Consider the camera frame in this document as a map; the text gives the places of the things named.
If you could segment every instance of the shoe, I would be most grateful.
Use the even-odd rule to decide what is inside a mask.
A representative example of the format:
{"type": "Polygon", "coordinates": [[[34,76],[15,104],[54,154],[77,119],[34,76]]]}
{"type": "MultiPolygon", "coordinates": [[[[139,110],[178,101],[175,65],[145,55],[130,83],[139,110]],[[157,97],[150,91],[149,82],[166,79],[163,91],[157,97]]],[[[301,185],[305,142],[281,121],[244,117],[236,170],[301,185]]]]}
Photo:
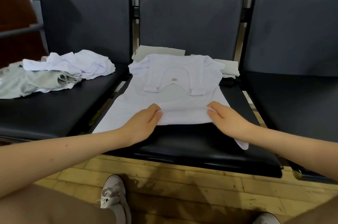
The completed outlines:
{"type": "Polygon", "coordinates": [[[116,216],[116,224],[132,224],[132,215],[126,200],[126,189],[119,175],[110,176],[101,193],[101,208],[111,209],[116,216]]]}
{"type": "Polygon", "coordinates": [[[253,224],[281,224],[279,220],[271,213],[262,213],[253,222],[253,224]]]}

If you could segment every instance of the person's left hand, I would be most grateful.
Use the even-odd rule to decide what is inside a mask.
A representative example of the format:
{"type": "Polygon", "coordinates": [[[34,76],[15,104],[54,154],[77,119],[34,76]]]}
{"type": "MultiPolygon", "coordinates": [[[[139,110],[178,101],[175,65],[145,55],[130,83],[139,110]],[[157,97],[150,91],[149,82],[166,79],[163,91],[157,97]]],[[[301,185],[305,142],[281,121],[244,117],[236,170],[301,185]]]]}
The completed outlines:
{"type": "Polygon", "coordinates": [[[147,109],[136,113],[120,128],[124,137],[130,141],[129,146],[141,142],[150,136],[163,115],[162,112],[156,113],[159,110],[161,108],[158,105],[152,104],[147,109]]]}

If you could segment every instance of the wooden floor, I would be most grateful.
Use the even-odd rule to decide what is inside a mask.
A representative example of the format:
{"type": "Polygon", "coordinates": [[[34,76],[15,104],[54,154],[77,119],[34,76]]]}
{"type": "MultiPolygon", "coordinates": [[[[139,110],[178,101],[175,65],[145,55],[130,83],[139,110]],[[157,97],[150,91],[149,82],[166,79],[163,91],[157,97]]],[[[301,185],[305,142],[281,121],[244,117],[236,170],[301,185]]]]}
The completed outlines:
{"type": "Polygon", "coordinates": [[[338,194],[338,185],[99,155],[37,184],[98,204],[111,174],[122,176],[133,223],[251,223],[261,211],[284,223],[338,194]]]}

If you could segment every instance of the black leather seat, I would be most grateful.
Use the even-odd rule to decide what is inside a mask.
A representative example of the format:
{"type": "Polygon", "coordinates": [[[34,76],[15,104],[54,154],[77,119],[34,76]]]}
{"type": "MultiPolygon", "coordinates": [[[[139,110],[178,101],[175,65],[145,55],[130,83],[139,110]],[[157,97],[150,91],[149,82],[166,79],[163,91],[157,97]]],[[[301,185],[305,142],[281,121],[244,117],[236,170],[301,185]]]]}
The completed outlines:
{"type": "MultiPolygon", "coordinates": [[[[140,44],[233,60],[242,4],[243,0],[139,0],[140,44]]],[[[221,90],[231,107],[259,125],[238,85],[221,86],[221,90]]],[[[157,126],[146,141],[108,154],[281,177],[273,153],[254,145],[244,151],[211,123],[157,126]]]]}
{"type": "Polygon", "coordinates": [[[0,100],[0,137],[40,140],[76,135],[128,72],[131,0],[40,0],[50,52],[82,49],[108,56],[116,71],[71,90],[0,100]]]}
{"type": "Polygon", "coordinates": [[[269,128],[338,142],[338,0],[254,1],[240,70],[257,110],[269,128]]]}

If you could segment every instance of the chair seat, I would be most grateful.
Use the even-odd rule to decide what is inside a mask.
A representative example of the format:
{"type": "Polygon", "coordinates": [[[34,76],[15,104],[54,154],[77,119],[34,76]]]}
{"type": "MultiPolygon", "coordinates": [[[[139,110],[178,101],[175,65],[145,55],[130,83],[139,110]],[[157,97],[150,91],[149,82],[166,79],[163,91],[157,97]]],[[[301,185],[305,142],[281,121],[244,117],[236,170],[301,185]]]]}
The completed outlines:
{"type": "MultiPolygon", "coordinates": [[[[116,97],[125,91],[128,84],[129,82],[121,88],[116,97]]],[[[238,85],[233,87],[221,86],[221,90],[232,108],[248,121],[259,125],[238,85]]],[[[115,98],[97,119],[91,131],[95,129],[106,114],[115,98]]],[[[232,138],[224,135],[212,123],[157,126],[147,140],[106,154],[207,169],[281,177],[280,163],[275,154],[255,145],[250,145],[248,150],[242,150],[232,138]]]]}
{"type": "Polygon", "coordinates": [[[0,137],[42,140],[76,135],[75,131],[72,134],[74,127],[95,104],[108,98],[105,93],[128,70],[127,64],[115,67],[114,73],[83,80],[70,90],[0,100],[0,137]]]}
{"type": "Polygon", "coordinates": [[[338,142],[338,77],[242,72],[269,128],[338,142]]]}

